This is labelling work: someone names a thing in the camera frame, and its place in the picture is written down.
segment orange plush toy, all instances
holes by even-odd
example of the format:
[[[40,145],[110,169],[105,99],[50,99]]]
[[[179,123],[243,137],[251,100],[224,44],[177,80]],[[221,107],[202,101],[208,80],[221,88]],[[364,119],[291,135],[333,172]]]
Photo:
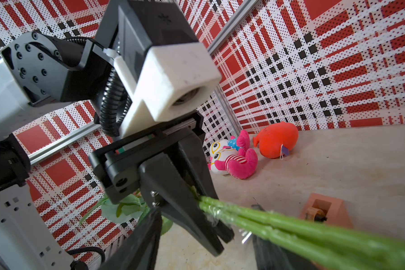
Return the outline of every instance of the orange plush toy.
[[[269,159],[289,155],[298,139],[297,127],[292,123],[280,122],[265,127],[253,138],[254,147],[259,144],[260,153]]]

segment black square pattern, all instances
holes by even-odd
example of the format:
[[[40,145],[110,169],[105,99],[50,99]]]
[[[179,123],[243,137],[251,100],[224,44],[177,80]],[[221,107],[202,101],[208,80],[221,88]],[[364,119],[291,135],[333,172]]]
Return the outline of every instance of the black square pattern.
[[[324,86],[329,85],[329,84],[332,84],[332,83],[330,82],[330,79],[329,79],[329,78],[322,79],[322,82],[323,82],[323,85],[324,85]]]
[[[338,108],[338,109],[334,109],[335,111],[335,115],[342,115],[342,109]]]
[[[298,40],[294,41],[294,46],[296,49],[298,49],[302,46],[302,42],[298,39]]]
[[[321,76],[321,75],[324,75],[324,74],[326,74],[327,73],[327,71],[326,71],[326,68],[325,67],[322,67],[322,68],[318,68],[318,74]]]
[[[0,48],[4,47],[4,46],[5,46],[5,43],[3,42],[3,40],[0,39]]]
[[[312,87],[313,87],[313,89],[317,89],[320,87],[320,85],[318,84],[318,82],[313,82]]]
[[[332,104],[332,106],[339,104],[339,102],[337,101],[337,99],[331,99],[331,100],[330,100],[330,103]]]
[[[298,56],[300,56],[300,59],[303,59],[303,58],[305,58],[307,55],[306,55],[306,53],[305,53],[304,51],[301,51],[301,52],[298,53]]]
[[[307,33],[306,35],[304,35],[304,41],[306,41],[306,43],[309,43],[313,40],[312,38],[312,34]]]
[[[314,53],[316,53],[318,50],[317,50],[317,46],[314,44],[314,45],[312,45],[312,46],[310,46],[309,47],[309,51],[310,51],[310,54],[314,54]]]

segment patterned wall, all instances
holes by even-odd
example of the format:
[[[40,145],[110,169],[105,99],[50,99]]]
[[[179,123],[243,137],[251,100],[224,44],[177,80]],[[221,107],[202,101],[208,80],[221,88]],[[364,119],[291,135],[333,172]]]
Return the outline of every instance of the patterned wall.
[[[206,46],[239,4],[180,0]],[[250,133],[405,124],[405,0],[261,0],[213,59]]]
[[[58,38],[93,37],[107,3],[108,0],[0,0],[0,50],[27,31]],[[234,134],[216,95],[212,94],[198,110],[205,117],[205,151],[219,136],[229,138]],[[89,101],[75,102],[42,116],[14,134],[30,154],[90,123],[94,113]],[[65,250],[83,246],[105,249],[134,229],[135,220],[113,224],[101,216],[100,209],[79,225],[81,217],[102,197],[88,154],[111,142],[111,138],[97,130],[31,168],[27,183],[34,204]],[[75,257],[88,263],[94,255],[82,253]]]

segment pink plush toy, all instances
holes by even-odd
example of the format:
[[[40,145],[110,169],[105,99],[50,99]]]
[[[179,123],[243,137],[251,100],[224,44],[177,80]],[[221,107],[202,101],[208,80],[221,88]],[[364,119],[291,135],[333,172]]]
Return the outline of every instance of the pink plush toy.
[[[209,169],[218,174],[230,174],[238,179],[253,175],[258,164],[258,157],[253,149],[232,148],[219,150],[211,159]]]

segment marble floor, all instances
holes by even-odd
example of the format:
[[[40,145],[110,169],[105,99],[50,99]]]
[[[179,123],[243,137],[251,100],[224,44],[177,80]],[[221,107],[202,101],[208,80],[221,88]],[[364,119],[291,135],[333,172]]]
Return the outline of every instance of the marble floor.
[[[405,239],[405,125],[301,131],[284,160],[266,159],[248,180],[212,175],[219,198],[298,216],[312,192],[345,200],[357,230]],[[256,269],[238,230],[213,257],[174,224],[160,240],[156,269]]]

